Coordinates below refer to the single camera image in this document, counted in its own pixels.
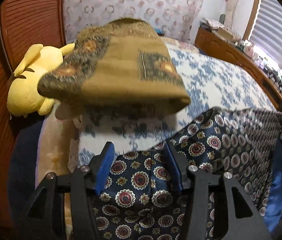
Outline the navy medallion patterned silk garment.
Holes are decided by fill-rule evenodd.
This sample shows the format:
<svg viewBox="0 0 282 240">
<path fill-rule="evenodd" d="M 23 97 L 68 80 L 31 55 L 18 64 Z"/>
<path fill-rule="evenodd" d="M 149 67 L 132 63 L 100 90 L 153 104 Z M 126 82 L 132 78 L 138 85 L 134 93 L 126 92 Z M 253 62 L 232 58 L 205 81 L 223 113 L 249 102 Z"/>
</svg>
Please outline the navy medallion patterned silk garment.
<svg viewBox="0 0 282 240">
<path fill-rule="evenodd" d="M 273 231 L 282 214 L 282 114 L 213 108 L 170 138 L 209 174 L 231 173 Z M 187 196 L 176 192 L 165 143 L 118 156 L 94 202 L 102 239 L 179 239 Z"/>
</svg>

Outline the blue white floral sheet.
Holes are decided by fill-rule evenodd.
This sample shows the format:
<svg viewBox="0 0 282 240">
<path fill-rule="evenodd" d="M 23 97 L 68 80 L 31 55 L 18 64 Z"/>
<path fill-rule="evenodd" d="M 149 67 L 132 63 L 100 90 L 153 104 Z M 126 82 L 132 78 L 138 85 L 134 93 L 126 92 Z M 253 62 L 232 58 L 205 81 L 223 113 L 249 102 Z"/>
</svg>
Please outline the blue white floral sheet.
<svg viewBox="0 0 282 240">
<path fill-rule="evenodd" d="M 148 150 L 213 107 L 275 109 L 258 83 L 242 68 L 201 53 L 168 51 L 191 103 L 173 115 L 138 120 L 86 111 L 74 120 L 79 130 L 78 149 L 71 156 L 75 165 L 89 164 L 108 141 L 114 144 L 117 155 Z"/>
</svg>

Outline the wooden sideboard cabinet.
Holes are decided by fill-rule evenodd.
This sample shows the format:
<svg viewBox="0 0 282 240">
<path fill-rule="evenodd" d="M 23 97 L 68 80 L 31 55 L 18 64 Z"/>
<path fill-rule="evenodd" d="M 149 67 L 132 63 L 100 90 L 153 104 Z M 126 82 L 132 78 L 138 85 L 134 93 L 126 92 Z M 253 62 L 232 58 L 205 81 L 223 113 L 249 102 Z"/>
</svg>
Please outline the wooden sideboard cabinet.
<svg viewBox="0 0 282 240">
<path fill-rule="evenodd" d="M 215 34 L 201 27 L 195 38 L 195 46 L 206 55 L 243 68 L 258 83 L 274 107 L 282 112 L 282 94 L 274 82 L 242 51 L 221 40 Z"/>
</svg>

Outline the yellow plush toy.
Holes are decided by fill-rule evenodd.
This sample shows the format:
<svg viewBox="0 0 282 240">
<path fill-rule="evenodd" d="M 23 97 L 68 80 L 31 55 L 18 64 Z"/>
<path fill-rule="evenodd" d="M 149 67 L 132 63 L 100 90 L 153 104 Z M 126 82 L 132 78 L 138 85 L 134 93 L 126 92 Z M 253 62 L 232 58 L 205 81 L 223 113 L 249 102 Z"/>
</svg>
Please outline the yellow plush toy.
<svg viewBox="0 0 282 240">
<path fill-rule="evenodd" d="M 42 44 L 29 47 L 8 81 L 6 106 L 10 115 L 27 117 L 33 112 L 47 115 L 51 111 L 55 100 L 38 93 L 38 82 L 44 74 L 56 69 L 74 46 L 70 43 L 61 48 Z"/>
</svg>

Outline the brown patterned folded blanket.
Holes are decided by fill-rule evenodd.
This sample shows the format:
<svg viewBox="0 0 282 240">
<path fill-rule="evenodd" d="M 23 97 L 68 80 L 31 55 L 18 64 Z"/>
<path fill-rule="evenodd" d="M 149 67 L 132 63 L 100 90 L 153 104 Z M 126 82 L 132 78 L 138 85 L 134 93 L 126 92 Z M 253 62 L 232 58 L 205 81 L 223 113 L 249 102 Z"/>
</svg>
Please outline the brown patterned folded blanket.
<svg viewBox="0 0 282 240">
<path fill-rule="evenodd" d="M 161 37 L 133 18 L 80 31 L 72 52 L 40 78 L 37 90 L 70 107 L 138 118 L 175 114 L 191 102 Z"/>
</svg>

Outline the floral quilted bedspread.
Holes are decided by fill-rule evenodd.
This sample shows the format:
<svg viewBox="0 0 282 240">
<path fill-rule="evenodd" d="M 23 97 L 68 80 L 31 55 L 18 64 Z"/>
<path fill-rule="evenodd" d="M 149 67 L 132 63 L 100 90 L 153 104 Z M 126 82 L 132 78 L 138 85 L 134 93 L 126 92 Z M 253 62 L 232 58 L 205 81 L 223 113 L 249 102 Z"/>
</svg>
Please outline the floral quilted bedspread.
<svg viewBox="0 0 282 240">
<path fill-rule="evenodd" d="M 161 37 L 161 40 L 165 43 L 168 49 L 181 50 L 188 53 L 200 53 L 199 49 L 192 44 L 188 44 L 169 37 Z"/>
</svg>

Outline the grey striped window blind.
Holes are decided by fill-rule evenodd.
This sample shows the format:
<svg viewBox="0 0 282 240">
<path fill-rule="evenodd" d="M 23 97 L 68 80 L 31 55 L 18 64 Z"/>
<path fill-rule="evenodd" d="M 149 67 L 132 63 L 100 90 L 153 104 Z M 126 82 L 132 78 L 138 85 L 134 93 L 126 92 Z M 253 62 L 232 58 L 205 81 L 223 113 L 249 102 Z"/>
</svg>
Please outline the grey striped window blind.
<svg viewBox="0 0 282 240">
<path fill-rule="evenodd" d="M 264 51 L 282 73 L 282 6 L 277 0 L 260 0 L 249 40 Z"/>
</svg>

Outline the pink circle patterned curtain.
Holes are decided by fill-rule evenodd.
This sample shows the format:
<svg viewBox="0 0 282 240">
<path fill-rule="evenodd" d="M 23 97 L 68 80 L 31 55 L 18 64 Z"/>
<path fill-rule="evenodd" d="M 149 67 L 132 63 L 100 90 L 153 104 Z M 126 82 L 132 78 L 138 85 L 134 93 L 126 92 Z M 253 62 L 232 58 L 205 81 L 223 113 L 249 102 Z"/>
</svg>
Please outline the pink circle patterned curtain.
<svg viewBox="0 0 282 240">
<path fill-rule="evenodd" d="M 63 0 L 67 42 L 86 27 L 123 17 L 148 22 L 165 36 L 191 43 L 191 28 L 204 0 Z"/>
</svg>

